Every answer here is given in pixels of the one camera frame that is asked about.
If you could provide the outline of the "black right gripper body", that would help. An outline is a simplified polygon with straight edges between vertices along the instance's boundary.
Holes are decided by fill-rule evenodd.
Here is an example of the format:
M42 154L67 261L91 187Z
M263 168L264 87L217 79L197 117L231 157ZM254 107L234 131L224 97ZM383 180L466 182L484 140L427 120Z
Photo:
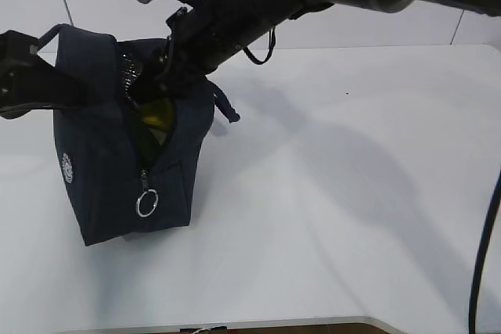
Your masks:
M171 40L155 81L163 92L187 92L195 82L251 43L251 0L200 0L168 20Z

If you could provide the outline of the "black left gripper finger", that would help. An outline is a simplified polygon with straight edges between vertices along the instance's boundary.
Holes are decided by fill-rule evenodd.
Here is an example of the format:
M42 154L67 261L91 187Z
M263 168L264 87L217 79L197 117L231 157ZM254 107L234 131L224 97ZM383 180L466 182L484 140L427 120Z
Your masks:
M34 58L29 72L29 99L52 109L77 109L88 105L84 83L47 63Z
M33 110L53 110L55 105L47 102L18 102L1 105L1 118L14 120Z

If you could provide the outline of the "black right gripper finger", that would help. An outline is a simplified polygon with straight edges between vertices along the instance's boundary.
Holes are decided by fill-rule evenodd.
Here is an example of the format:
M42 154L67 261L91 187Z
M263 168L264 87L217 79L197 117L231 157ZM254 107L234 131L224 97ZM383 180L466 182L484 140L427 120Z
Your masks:
M172 95L163 72L162 67L144 67L131 85L131 100L141 105Z

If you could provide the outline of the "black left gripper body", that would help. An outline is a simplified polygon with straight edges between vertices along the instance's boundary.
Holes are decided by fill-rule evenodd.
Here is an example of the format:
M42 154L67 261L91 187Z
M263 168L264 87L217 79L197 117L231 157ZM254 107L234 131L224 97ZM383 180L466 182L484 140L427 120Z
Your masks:
M29 72L38 48L36 37L14 30L1 34L1 105L32 102Z

